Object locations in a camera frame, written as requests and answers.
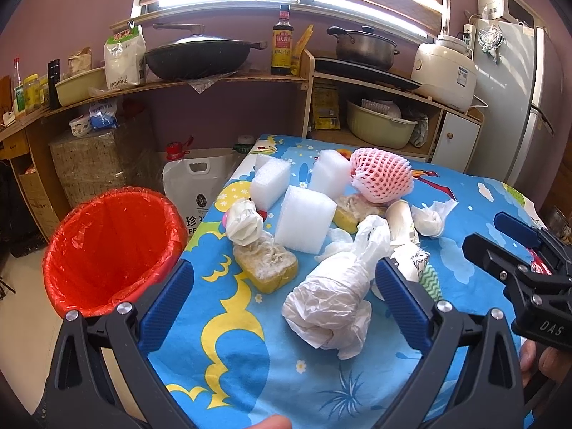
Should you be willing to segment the person's right hand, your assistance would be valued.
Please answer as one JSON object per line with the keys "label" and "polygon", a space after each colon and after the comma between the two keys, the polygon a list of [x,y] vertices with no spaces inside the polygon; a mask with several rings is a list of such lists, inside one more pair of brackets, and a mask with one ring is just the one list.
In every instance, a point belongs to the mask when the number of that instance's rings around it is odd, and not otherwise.
{"label": "person's right hand", "polygon": [[540,352],[534,341],[526,340],[520,350],[523,386],[527,386],[533,376],[534,364],[537,364],[537,370],[546,378],[560,385],[571,369],[571,353],[553,347]]}

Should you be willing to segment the person's left hand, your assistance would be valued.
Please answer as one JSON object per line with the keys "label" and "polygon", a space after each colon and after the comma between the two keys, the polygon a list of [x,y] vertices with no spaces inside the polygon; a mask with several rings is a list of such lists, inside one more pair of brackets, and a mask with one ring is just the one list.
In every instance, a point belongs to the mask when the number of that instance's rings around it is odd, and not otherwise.
{"label": "person's left hand", "polygon": [[292,429],[292,423],[286,416],[273,414],[248,429]]}

